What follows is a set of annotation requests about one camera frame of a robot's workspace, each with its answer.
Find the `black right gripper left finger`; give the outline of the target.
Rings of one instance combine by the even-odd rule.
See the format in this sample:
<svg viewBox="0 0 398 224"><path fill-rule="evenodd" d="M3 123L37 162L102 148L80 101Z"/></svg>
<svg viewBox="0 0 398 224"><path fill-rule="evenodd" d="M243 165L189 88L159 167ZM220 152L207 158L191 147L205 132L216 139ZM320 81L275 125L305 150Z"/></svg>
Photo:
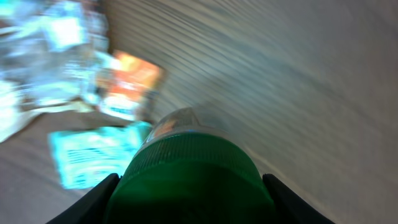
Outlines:
<svg viewBox="0 0 398 224"><path fill-rule="evenodd" d="M106 205L120 177L108 175L71 207L47 222L47 224L95 224L102 223Z"/></svg>

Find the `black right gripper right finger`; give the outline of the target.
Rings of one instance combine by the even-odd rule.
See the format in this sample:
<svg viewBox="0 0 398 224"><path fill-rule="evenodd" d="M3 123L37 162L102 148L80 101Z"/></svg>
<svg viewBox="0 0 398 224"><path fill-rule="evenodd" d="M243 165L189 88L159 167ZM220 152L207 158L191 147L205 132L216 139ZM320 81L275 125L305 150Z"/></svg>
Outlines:
<svg viewBox="0 0 398 224"><path fill-rule="evenodd" d="M262 181L274 201L279 223L334 224L273 174L264 174Z"/></svg>

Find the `green wet wipes pack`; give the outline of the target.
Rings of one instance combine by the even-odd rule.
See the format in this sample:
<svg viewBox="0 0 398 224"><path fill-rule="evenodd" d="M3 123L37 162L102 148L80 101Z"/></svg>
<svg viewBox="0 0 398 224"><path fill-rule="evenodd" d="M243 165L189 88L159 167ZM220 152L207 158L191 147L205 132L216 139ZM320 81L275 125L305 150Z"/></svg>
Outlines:
<svg viewBox="0 0 398 224"><path fill-rule="evenodd" d="M65 189L96 186L112 173L123 175L152 125L136 121L125 127L103 126L48 135L60 183Z"/></svg>

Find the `green lid cream jar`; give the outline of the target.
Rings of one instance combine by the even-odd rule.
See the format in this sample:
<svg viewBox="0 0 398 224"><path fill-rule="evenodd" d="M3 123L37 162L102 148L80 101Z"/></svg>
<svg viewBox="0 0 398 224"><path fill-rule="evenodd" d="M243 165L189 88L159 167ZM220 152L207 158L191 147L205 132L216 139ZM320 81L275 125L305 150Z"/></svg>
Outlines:
<svg viewBox="0 0 398 224"><path fill-rule="evenodd" d="M277 223L251 158L221 119L201 108L164 117L113 192L105 223Z"/></svg>

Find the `small orange snack packet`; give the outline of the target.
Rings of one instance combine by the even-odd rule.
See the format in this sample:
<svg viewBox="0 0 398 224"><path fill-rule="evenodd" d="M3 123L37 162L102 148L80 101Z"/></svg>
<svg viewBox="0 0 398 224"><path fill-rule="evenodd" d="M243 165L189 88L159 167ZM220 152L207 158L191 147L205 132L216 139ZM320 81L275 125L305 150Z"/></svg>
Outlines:
<svg viewBox="0 0 398 224"><path fill-rule="evenodd" d="M99 103L102 113L128 121L144 119L159 92L164 70L142 58L114 52L110 80Z"/></svg>

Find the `beige brown cookie pouch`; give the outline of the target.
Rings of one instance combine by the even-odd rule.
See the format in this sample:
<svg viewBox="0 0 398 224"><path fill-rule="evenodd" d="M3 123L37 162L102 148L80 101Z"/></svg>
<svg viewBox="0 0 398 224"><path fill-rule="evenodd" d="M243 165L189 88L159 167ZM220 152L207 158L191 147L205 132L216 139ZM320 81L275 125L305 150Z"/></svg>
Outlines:
<svg viewBox="0 0 398 224"><path fill-rule="evenodd" d="M1 1L1 141L42 113L76 110L109 69L102 0Z"/></svg>

